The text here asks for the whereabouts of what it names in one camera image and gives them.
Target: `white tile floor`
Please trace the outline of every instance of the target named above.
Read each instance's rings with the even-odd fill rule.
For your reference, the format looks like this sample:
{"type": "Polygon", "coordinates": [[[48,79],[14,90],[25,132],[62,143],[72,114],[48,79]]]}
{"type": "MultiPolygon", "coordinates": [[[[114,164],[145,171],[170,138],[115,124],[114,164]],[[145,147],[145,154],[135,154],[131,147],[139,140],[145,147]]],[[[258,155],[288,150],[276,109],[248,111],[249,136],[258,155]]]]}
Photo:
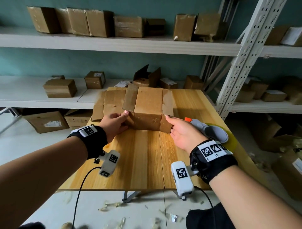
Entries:
{"type": "MultiPolygon", "coordinates": [[[[1,115],[0,132],[12,120],[10,114],[1,115]]],[[[253,152],[267,161],[272,161],[276,158],[275,154],[262,152],[258,149],[250,132],[242,122],[229,120],[226,123],[245,150],[253,152]]],[[[20,119],[0,134],[0,165],[58,142],[66,138],[69,132],[70,130],[61,130],[38,134],[26,120],[20,119]]],[[[264,176],[267,177],[272,185],[272,190],[277,195],[281,196],[288,204],[302,213],[302,203],[296,202],[288,196],[273,173],[264,173],[264,176]]],[[[78,192],[75,191],[64,191],[53,194],[25,223],[40,221],[46,225],[47,229],[59,229],[63,223],[72,221],[77,194],[78,192]]],[[[214,205],[219,203],[217,196],[213,192],[209,191],[207,194],[214,205]]],[[[98,211],[105,201],[119,202],[122,198],[123,192],[81,192],[75,220],[76,227],[79,228],[86,225],[89,229],[99,229],[104,228],[105,225],[109,225],[111,228],[114,228],[125,217],[124,229],[152,228],[155,218],[161,219],[161,228],[185,228],[185,217],[190,209],[210,208],[208,200],[201,192],[197,191],[187,201],[182,201],[172,191],[166,191],[141,196],[125,206],[118,208],[111,207],[107,212],[98,211]],[[165,216],[159,211],[164,211],[165,208],[166,213],[176,214],[179,216],[179,219],[181,217],[184,219],[177,223],[166,220],[165,216]]]]}

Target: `wire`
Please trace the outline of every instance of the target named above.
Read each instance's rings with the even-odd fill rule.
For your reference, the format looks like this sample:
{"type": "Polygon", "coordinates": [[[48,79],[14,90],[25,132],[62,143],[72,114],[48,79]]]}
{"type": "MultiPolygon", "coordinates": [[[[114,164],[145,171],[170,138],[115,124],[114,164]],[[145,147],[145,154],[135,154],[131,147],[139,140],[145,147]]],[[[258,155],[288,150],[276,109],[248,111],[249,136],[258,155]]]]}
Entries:
{"type": "Polygon", "coordinates": [[[214,229],[216,229],[215,211],[214,211],[213,204],[212,204],[212,202],[210,201],[210,198],[209,198],[208,195],[205,193],[205,191],[202,190],[201,188],[199,188],[199,187],[197,187],[197,186],[194,186],[194,188],[195,188],[195,189],[198,189],[198,190],[200,190],[200,191],[202,191],[202,192],[206,195],[207,199],[209,200],[209,202],[210,202],[210,204],[211,204],[211,207],[212,207],[212,210],[213,210],[214,229]]]}
{"type": "Polygon", "coordinates": [[[84,181],[85,181],[85,179],[86,179],[86,177],[88,176],[88,174],[92,171],[92,170],[94,170],[94,169],[101,169],[102,167],[94,167],[93,169],[91,169],[87,174],[86,174],[86,176],[84,177],[84,180],[83,180],[83,182],[82,182],[82,184],[81,184],[81,187],[80,187],[80,190],[79,190],[79,193],[78,193],[78,197],[77,197],[77,199],[76,199],[76,204],[75,204],[75,213],[74,213],[74,215],[73,215],[73,222],[72,222],[72,229],[74,229],[74,224],[75,224],[75,219],[76,219],[76,207],[78,206],[78,200],[79,200],[79,197],[80,197],[80,192],[81,192],[81,189],[82,189],[82,187],[83,187],[83,184],[84,184],[84,181]]]}

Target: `wooden table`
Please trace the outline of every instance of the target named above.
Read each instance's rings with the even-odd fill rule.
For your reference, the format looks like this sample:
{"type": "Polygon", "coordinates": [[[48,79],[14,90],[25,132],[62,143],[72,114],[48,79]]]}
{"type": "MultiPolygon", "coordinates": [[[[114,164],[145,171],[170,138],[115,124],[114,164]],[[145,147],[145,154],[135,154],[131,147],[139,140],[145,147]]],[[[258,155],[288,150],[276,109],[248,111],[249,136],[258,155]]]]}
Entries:
{"type": "MultiPolygon", "coordinates": [[[[172,89],[174,116],[196,118],[229,130],[214,107],[201,90],[172,89]]],[[[83,190],[175,190],[171,173],[171,163],[184,161],[189,165],[188,154],[174,145],[169,134],[159,131],[127,130],[103,148],[106,152],[115,149],[120,152],[120,160],[109,178],[98,175],[98,169],[86,178],[83,190]]],[[[258,182],[267,186],[267,181],[237,142],[233,154],[239,166],[258,182]]],[[[84,163],[59,189],[79,190],[87,172],[96,166],[93,159],[84,163]]],[[[193,176],[195,186],[210,190],[199,177],[193,176]]]]}

